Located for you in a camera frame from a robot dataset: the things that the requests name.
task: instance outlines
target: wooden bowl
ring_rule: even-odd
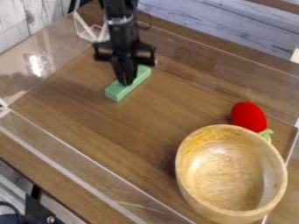
[[[196,130],[181,142],[174,169],[185,201],[217,223],[260,220],[285,192],[285,163],[276,148],[233,125]]]

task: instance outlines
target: bowl rim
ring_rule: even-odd
[[[192,193],[188,190],[188,187],[185,187],[185,183],[182,182],[181,179],[181,172],[177,168],[178,166],[178,160],[181,160],[181,151],[182,151],[182,146],[185,145],[186,142],[189,142],[189,140],[192,139],[193,136],[196,136],[200,132],[202,132],[204,130],[212,129],[212,128],[230,128],[234,130],[240,130],[242,132],[246,132],[249,135],[253,135],[256,138],[258,138],[268,146],[269,149],[272,151],[272,153],[274,154],[274,157],[278,161],[278,166],[281,168],[282,171],[282,180],[281,180],[281,184],[277,190],[277,194],[276,196],[257,209],[252,209],[252,210],[246,210],[246,211],[233,211],[233,210],[228,210],[228,209],[222,209],[217,206],[213,206],[206,200],[204,199],[196,199],[192,195]],[[250,131],[249,129],[244,129],[236,125],[230,125],[230,124],[213,124],[209,126],[205,126],[200,129],[196,129],[181,141],[178,150],[176,152],[176,157],[174,157],[174,174],[176,174],[176,178],[177,178],[177,182],[180,181],[180,185],[184,189],[184,191],[188,193],[188,195],[190,196],[190,198],[196,201],[196,203],[200,203],[204,207],[206,207],[209,210],[212,210],[212,212],[218,213],[218,214],[224,214],[228,216],[237,216],[237,217],[246,217],[246,216],[252,216],[252,215],[257,215],[257,214],[262,214],[266,211],[269,211],[277,204],[277,202],[280,201],[280,199],[284,196],[285,193],[285,187],[286,187],[286,169],[285,169],[285,162],[281,158],[280,153],[277,152],[276,147],[253,131]]]

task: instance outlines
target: wooden table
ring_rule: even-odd
[[[299,2],[297,0],[246,0],[256,4],[262,4],[281,11],[288,11],[293,14],[299,14]]]
[[[82,16],[94,22],[90,11],[91,7]],[[221,40],[208,46],[194,42],[194,32],[185,38],[169,32],[186,30],[168,28],[141,34],[157,46],[158,66],[153,68],[153,76],[119,103],[102,95],[102,89],[114,79],[110,65],[93,61],[87,48],[10,105],[33,125],[73,147],[85,160],[74,159],[75,153],[66,151],[66,146],[62,148],[58,143],[49,146],[46,139],[51,136],[38,137],[41,130],[26,129],[25,120],[10,129],[15,134],[22,133],[22,139],[34,144],[34,149],[55,165],[46,164],[22,141],[3,134],[0,134],[1,159],[89,223],[131,223],[131,219],[94,197],[57,165],[75,172],[99,190],[102,179],[91,172],[94,163],[86,162],[86,158],[91,159],[186,219],[209,223],[189,209],[174,182],[173,158],[181,140],[200,127],[229,123],[229,110],[238,100],[258,102],[266,113],[284,122],[292,123],[297,115],[293,104],[297,94],[290,92],[299,91],[292,64],[281,62],[273,69],[260,64],[258,59],[252,61],[248,54],[238,57],[236,51],[245,54],[241,50],[230,53],[216,49]],[[264,54],[253,55],[265,63],[269,61]],[[277,88],[284,83],[288,86],[281,91]],[[296,129],[274,118],[268,117],[268,127],[274,131],[273,146],[286,157]],[[294,223],[296,158],[292,157],[289,166],[286,198],[270,214],[269,223]],[[140,212],[140,216],[144,221],[150,220],[145,213]]]

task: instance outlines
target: green block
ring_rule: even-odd
[[[129,92],[150,76],[150,73],[152,70],[148,66],[137,66],[137,75],[133,84],[125,87],[118,83],[117,80],[113,81],[113,83],[103,90],[106,98],[111,99],[114,102],[119,102]]]

